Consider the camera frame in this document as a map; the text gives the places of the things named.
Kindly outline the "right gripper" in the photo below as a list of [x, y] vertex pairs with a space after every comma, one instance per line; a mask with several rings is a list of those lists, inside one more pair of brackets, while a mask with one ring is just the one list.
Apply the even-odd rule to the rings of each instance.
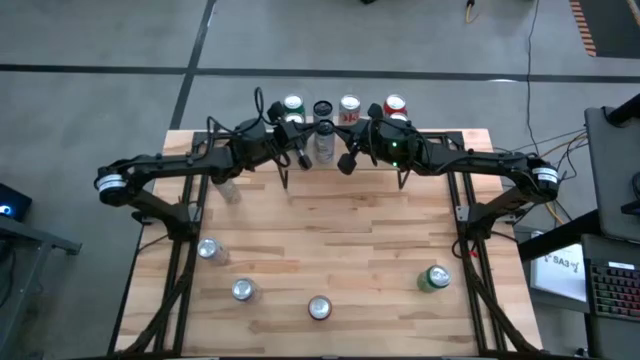
[[[410, 121], [383, 118], [382, 106], [372, 103], [366, 118], [359, 118], [352, 124], [334, 125], [334, 133], [338, 136], [359, 134], [357, 144], [360, 151], [369, 155], [373, 162], [384, 162], [407, 171], [415, 158], [416, 129]], [[356, 157], [356, 153], [342, 154], [337, 163], [340, 172], [351, 175], [357, 166]]]

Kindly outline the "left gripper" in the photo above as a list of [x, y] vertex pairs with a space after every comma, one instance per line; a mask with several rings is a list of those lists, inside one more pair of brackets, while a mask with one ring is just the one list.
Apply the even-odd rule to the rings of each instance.
[[281, 102], [274, 102], [267, 110], [270, 125], [274, 130], [274, 138], [280, 149], [293, 151], [298, 156], [298, 165], [302, 170], [310, 170], [313, 163], [304, 149], [302, 149], [301, 132], [316, 131], [317, 124], [307, 122], [297, 124], [294, 121], [285, 121], [285, 109]]

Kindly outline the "silver Diet Coke can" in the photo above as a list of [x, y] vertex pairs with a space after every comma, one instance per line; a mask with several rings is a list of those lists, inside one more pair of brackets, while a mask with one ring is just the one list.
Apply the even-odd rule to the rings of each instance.
[[197, 246], [197, 254], [205, 261], [217, 265], [227, 265], [230, 255], [227, 247], [214, 238], [202, 238]]
[[251, 303], [260, 299], [261, 288], [250, 278], [240, 278], [233, 283], [231, 293], [236, 301]]
[[361, 102], [352, 94], [344, 95], [339, 102], [339, 124], [352, 125], [360, 118]]

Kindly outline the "white Celsius Arctic Vibe can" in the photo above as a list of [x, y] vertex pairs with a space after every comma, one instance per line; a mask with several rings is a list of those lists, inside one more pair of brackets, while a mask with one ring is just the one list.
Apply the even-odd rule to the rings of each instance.
[[320, 100], [312, 108], [313, 122], [319, 123], [323, 120], [332, 120], [333, 105], [327, 100]]
[[319, 163], [327, 164], [333, 161], [335, 149], [335, 132], [333, 122], [321, 120], [314, 134], [315, 156]]

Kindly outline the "green soda can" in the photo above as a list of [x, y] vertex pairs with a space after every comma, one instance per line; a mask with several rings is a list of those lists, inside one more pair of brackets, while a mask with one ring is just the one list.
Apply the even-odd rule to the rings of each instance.
[[430, 293], [448, 287], [451, 280], [451, 274], [446, 268], [433, 265], [418, 275], [416, 283], [420, 291]]

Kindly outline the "white paper sign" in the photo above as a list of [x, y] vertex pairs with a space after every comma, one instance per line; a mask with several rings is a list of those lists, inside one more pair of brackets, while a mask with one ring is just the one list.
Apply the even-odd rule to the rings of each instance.
[[582, 246], [573, 244], [532, 260], [530, 285], [537, 290], [586, 303]]

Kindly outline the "grey side table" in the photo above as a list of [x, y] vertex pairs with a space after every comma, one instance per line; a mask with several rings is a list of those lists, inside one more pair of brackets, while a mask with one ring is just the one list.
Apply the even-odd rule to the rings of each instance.
[[78, 255], [82, 244], [0, 216], [0, 360], [7, 360], [49, 253]]

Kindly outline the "black mat orange edge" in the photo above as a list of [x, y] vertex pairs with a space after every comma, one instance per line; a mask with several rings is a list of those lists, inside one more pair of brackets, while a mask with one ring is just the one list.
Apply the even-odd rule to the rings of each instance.
[[586, 53], [640, 59], [640, 0], [569, 0]]

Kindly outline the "black device blue light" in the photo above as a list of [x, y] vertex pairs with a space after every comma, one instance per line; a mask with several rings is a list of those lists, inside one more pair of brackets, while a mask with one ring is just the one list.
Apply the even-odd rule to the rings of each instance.
[[0, 183], [0, 216], [23, 222], [31, 204], [29, 196]]

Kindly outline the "laptop blue lit keyboard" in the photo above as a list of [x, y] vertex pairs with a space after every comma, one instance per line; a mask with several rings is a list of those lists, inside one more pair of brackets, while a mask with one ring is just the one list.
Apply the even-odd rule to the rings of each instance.
[[640, 244], [581, 237], [589, 313], [589, 354], [640, 360]]

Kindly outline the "black aluminium table frame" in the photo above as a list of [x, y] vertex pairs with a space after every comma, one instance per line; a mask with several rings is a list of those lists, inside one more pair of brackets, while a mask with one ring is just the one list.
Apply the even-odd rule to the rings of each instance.
[[469, 247], [556, 193], [540, 160], [362, 120], [313, 169], [314, 132], [253, 120], [100, 169], [104, 203], [169, 237], [135, 256], [110, 356], [538, 357], [503, 312], [522, 291], [497, 294]]

